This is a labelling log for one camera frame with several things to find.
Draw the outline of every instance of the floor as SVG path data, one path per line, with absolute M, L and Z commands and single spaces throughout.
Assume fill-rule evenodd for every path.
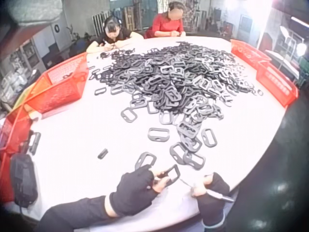
M 227 232 L 308 232 L 309 98 L 300 91 L 277 134 L 239 187 Z M 200 232 L 195 217 L 160 232 Z

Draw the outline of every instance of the black bag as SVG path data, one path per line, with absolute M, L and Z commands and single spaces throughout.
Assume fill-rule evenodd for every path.
M 11 157 L 11 184 L 14 191 L 14 202 L 28 208 L 38 198 L 34 166 L 30 155 L 16 153 Z

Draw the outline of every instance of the red plastic basket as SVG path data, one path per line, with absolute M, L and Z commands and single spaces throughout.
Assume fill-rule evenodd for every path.
M 19 145 L 28 139 L 32 120 L 24 105 L 11 111 L 0 130 L 0 160 L 19 151 Z
M 257 50 L 256 48 L 243 41 L 231 40 L 231 43 L 232 53 L 250 64 L 256 70 L 259 68 L 259 62 L 271 61 L 271 58 L 269 58 L 263 52 Z
M 25 105 L 41 114 L 80 99 L 88 77 L 87 53 L 45 71 L 28 94 Z
M 271 63 L 259 63 L 256 79 L 283 107 L 290 105 L 298 98 L 297 87 Z
M 10 178 L 10 157 L 5 153 L 0 166 L 0 202 L 12 202 L 14 193 Z

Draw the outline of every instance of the hair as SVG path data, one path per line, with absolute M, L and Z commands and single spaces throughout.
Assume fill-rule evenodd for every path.
M 115 16 L 109 16 L 103 25 L 104 29 L 107 28 L 109 32 L 116 32 L 116 27 L 121 27 L 121 21 Z
M 178 2 L 178 1 L 172 1 L 169 3 L 169 10 L 174 10 L 174 9 L 179 9 L 179 10 L 182 10 L 182 11 L 185 11 L 185 6 L 181 3 L 181 2 Z

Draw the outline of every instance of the white table surface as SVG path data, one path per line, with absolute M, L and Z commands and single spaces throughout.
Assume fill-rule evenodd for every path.
M 155 38 L 130 45 L 136 53 L 155 47 L 177 45 L 179 40 L 207 46 L 212 49 L 231 50 L 223 39 L 207 37 Z M 103 68 L 112 60 L 97 59 L 99 53 L 87 57 L 88 66 Z M 284 116 L 285 109 L 255 80 L 256 70 L 237 58 L 246 67 L 248 79 L 264 95 L 240 93 L 233 106 L 220 101 L 224 119 L 208 118 L 202 128 L 211 128 L 218 145 L 202 146 L 199 154 L 206 157 L 202 170 L 179 166 L 181 178 L 194 180 L 211 173 L 219 173 L 231 189 L 235 188 L 253 169 L 272 141 Z M 23 212 L 40 219 L 50 207 L 85 197 L 106 195 L 116 189 L 121 175 L 134 170 L 142 152 L 157 156 L 155 167 L 168 168 L 175 164 L 169 147 L 180 141 L 176 127 L 161 125 L 159 115 L 149 115 L 147 108 L 134 110 L 138 118 L 127 123 L 120 112 L 129 107 L 131 95 L 109 92 L 95 96 L 94 91 L 104 87 L 99 81 L 87 81 L 83 97 L 69 106 L 57 109 L 60 113 L 33 123 L 32 130 L 42 133 L 36 155 L 33 157 L 38 182 L 39 197 L 36 203 Z M 167 128 L 170 139 L 165 143 L 150 141 L 150 127 Z M 107 148 L 109 153 L 99 160 L 98 154 Z M 184 221 L 198 213 L 197 202 L 189 196 L 190 188 L 177 181 L 165 189 L 153 205 L 133 217 L 125 217 L 106 226 L 91 227 L 91 232 L 145 232 L 161 229 Z M 18 212 L 13 203 L 7 208 Z

